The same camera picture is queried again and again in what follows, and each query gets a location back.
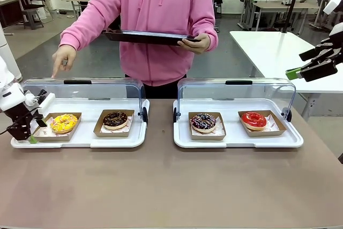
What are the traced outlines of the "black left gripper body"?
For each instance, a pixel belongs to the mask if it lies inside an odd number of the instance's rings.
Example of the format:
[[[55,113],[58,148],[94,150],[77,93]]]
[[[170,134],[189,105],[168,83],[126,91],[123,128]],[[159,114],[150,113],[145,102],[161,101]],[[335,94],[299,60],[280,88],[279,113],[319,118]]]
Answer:
[[[16,105],[4,111],[4,114],[12,120],[6,131],[18,141],[27,140],[29,137],[31,121],[35,118],[43,118],[37,107],[29,109],[25,105]]]

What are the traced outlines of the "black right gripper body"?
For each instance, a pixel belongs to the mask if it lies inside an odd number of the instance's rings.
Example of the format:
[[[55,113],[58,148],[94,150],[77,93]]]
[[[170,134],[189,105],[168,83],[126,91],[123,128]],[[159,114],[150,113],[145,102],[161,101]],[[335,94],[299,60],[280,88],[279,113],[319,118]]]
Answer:
[[[342,40],[324,39],[318,44],[319,60],[330,60],[334,65],[342,63]]]

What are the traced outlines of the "person's right hand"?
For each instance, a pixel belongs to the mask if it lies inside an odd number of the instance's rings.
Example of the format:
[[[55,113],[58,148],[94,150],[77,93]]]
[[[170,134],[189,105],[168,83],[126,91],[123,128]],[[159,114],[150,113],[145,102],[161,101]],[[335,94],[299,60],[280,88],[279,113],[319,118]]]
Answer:
[[[52,78],[55,78],[59,71],[71,70],[77,51],[69,45],[60,46],[52,56],[54,60]]]

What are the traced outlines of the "person's left hand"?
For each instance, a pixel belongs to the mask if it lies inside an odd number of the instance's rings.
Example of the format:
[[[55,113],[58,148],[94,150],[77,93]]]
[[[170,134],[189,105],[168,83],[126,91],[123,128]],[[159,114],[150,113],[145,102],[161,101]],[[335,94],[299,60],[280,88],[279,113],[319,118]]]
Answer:
[[[196,42],[190,41],[188,39],[182,39],[181,41],[178,41],[177,44],[183,49],[195,54],[202,54],[209,49],[211,39],[208,34],[200,34],[195,37],[195,40]]]

